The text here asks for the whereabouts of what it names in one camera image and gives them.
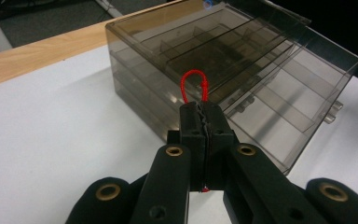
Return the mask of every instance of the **wooden table edge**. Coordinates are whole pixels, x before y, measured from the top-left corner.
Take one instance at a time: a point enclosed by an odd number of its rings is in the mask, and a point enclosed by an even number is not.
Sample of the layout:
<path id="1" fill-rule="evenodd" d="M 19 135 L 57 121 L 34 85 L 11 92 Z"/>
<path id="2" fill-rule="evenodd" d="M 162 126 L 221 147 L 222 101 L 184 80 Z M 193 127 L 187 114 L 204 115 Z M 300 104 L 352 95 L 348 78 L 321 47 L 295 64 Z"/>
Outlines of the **wooden table edge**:
<path id="1" fill-rule="evenodd" d="M 147 8 L 109 21 L 103 21 L 72 32 L 0 52 L 0 83 L 106 45 L 104 26 L 109 22 L 122 20 L 181 1 L 176 0 Z"/>

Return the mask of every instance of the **red cable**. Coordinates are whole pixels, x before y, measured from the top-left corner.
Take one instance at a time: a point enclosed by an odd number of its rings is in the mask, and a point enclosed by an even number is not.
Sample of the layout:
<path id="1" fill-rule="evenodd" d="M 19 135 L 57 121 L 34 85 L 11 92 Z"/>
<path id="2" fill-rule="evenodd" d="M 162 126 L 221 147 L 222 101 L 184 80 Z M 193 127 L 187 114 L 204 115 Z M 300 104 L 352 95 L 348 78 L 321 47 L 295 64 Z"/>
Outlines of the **red cable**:
<path id="1" fill-rule="evenodd" d="M 180 91 L 182 92 L 183 100 L 185 101 L 185 104 L 188 103 L 186 92 L 185 92 L 185 81 L 186 78 L 190 75 L 200 75 L 202 77 L 201 81 L 201 87 L 202 87 L 202 98 L 201 101 L 208 101 L 208 80 L 206 79 L 206 76 L 203 72 L 201 72 L 198 69 L 192 69 L 186 73 L 183 74 L 182 79 L 180 80 Z"/>

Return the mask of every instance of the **white table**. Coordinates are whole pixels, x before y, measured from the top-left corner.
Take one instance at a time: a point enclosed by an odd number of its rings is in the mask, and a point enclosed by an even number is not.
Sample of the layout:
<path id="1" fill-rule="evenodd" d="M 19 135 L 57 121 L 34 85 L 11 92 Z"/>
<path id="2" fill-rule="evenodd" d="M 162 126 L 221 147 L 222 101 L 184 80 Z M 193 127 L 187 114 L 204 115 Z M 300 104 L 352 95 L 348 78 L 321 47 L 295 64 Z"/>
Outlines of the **white table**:
<path id="1" fill-rule="evenodd" d="M 358 192 L 358 79 L 289 178 L 325 176 Z M 115 94 L 107 47 L 0 83 L 0 224 L 63 223 L 95 180 L 131 182 L 164 143 Z M 189 223 L 229 223 L 222 192 L 192 193 Z"/>

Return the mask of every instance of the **plastic container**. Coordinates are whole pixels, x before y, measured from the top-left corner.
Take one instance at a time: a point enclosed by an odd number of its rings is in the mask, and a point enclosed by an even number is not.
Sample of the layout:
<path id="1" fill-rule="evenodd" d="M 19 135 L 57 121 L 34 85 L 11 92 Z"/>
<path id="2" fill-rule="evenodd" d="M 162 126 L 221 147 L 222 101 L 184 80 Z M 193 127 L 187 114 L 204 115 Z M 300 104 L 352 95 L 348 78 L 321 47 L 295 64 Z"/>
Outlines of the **plastic container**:
<path id="1" fill-rule="evenodd" d="M 117 93 L 162 138 L 179 128 L 179 81 L 190 69 L 210 82 L 242 142 L 285 173 L 351 78 L 358 57 L 282 8 L 189 0 L 106 25 Z M 186 83 L 200 99 L 200 79 Z"/>

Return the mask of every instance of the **screw hole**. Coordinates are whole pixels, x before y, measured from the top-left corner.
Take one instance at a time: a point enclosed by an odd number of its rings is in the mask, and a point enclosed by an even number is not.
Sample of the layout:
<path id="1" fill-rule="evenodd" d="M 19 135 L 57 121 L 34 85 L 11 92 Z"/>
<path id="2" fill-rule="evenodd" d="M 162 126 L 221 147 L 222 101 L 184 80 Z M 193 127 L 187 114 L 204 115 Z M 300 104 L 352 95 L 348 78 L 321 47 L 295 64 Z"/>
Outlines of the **screw hole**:
<path id="1" fill-rule="evenodd" d="M 237 150 L 244 156 L 253 156 L 255 154 L 255 148 L 251 146 L 239 146 Z"/>
<path id="2" fill-rule="evenodd" d="M 165 152 L 169 155 L 169 156 L 180 156 L 183 153 L 183 150 L 179 147 L 168 147 Z"/>
<path id="3" fill-rule="evenodd" d="M 154 206 L 149 210 L 149 216 L 156 220 L 162 220 L 166 215 L 166 209 L 163 206 Z"/>
<path id="4" fill-rule="evenodd" d="M 117 184 L 105 184 L 98 188 L 95 196 L 100 201 L 110 201 L 118 196 L 120 193 L 120 186 Z"/>
<path id="5" fill-rule="evenodd" d="M 289 209 L 289 216 L 295 220 L 302 220 L 304 219 L 303 213 L 296 209 L 296 208 L 290 208 Z"/>
<path id="6" fill-rule="evenodd" d="M 322 183 L 319 191 L 327 198 L 336 202 L 343 203 L 348 200 L 348 194 L 343 189 L 332 184 Z"/>

